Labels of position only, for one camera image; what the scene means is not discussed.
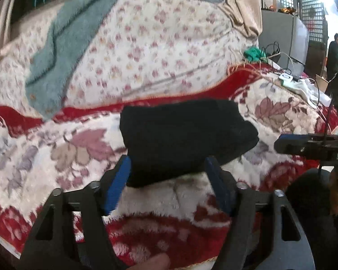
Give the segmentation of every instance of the screw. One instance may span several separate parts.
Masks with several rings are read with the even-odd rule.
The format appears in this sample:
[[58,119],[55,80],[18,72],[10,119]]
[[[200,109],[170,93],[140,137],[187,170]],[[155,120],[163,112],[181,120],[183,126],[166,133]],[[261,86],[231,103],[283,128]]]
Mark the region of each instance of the screw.
[[62,192],[63,190],[61,188],[56,188],[51,193],[53,194],[53,196],[59,196]]
[[238,189],[241,189],[241,190],[245,190],[248,188],[247,184],[246,183],[243,183],[243,182],[237,182],[237,188]]
[[275,190],[274,194],[276,194],[278,197],[283,197],[284,196],[284,192],[282,190]]
[[100,182],[99,181],[92,181],[89,185],[92,189],[96,189],[96,188],[100,187]]

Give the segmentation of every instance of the white cloth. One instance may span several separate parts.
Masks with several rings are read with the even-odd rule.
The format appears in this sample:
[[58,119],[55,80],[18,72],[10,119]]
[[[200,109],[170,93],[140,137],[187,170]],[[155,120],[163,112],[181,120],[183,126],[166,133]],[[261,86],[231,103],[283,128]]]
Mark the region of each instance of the white cloth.
[[[294,93],[300,95],[312,108],[317,108],[318,103],[318,89],[310,82],[308,78],[300,79],[298,82],[296,81],[283,81],[283,86]],[[319,101],[324,106],[329,106],[331,99],[324,94],[323,92],[319,91]]]

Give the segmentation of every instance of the red floral blanket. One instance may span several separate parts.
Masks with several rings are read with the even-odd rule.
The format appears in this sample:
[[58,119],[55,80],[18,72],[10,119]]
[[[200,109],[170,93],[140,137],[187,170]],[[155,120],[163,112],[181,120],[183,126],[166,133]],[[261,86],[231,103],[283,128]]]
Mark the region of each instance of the red floral blanket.
[[[0,106],[0,241],[17,257],[42,204],[55,187],[79,189],[99,179],[125,153],[119,130],[124,105],[158,105],[211,97],[234,100],[259,132],[251,151],[223,166],[255,189],[286,187],[317,162],[279,155],[273,144],[281,133],[318,133],[320,115],[283,89],[276,75],[259,66],[229,68],[216,86],[184,96],[148,98],[96,109],[64,108],[52,121],[24,117]],[[334,111],[329,125],[334,129]],[[114,251],[128,265],[166,252],[173,268],[206,261],[220,251],[230,219],[215,204],[204,173],[125,188],[118,207],[105,218]],[[83,240],[80,216],[76,239]]]

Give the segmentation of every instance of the cardboard box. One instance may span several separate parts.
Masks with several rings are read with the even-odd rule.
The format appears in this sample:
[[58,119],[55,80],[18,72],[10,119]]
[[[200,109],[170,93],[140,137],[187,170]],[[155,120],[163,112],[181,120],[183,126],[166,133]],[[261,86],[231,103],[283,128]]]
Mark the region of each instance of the cardboard box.
[[318,83],[319,90],[324,93],[325,90],[327,89],[329,82],[327,80],[325,80],[324,78],[322,78],[321,76],[318,76],[318,75],[316,75],[315,78],[316,78],[317,82],[314,83],[314,85],[317,86],[317,83]]

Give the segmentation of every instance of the white floral fabric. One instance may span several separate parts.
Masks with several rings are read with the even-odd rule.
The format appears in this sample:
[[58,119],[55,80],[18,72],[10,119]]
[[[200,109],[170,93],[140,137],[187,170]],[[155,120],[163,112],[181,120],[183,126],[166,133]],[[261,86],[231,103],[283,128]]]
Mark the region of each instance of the white floral fabric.
[[[229,68],[230,76],[221,83],[221,98],[238,103],[241,115],[257,128],[260,141],[223,169],[254,189],[285,190],[317,163],[278,154],[274,142],[282,133],[321,132],[324,121],[299,96],[272,80],[268,71],[262,69],[259,74],[253,69],[244,72],[241,66],[234,69],[236,72]],[[177,100],[178,97],[172,98],[172,102]],[[150,102],[153,100],[136,104],[151,105]],[[100,179],[126,148],[117,113],[88,111],[83,115],[82,110],[76,110],[72,112],[77,113],[73,115],[75,120],[40,122],[30,131],[12,137],[8,122],[17,115],[0,109],[0,236],[19,256],[48,194],[56,187],[65,191],[81,189]],[[338,118],[333,116],[330,122],[335,127]],[[128,265],[166,252],[173,268],[215,258],[230,225],[229,217],[217,208],[204,173],[140,189],[126,187],[117,208],[104,220],[115,253]],[[76,239],[82,241],[81,219],[77,215],[74,224]]]
[[[0,63],[0,105],[40,115],[25,97],[30,61],[59,7],[22,33]],[[195,93],[226,76],[254,45],[217,5],[201,0],[118,0],[68,84],[64,106],[87,108],[148,96]]]

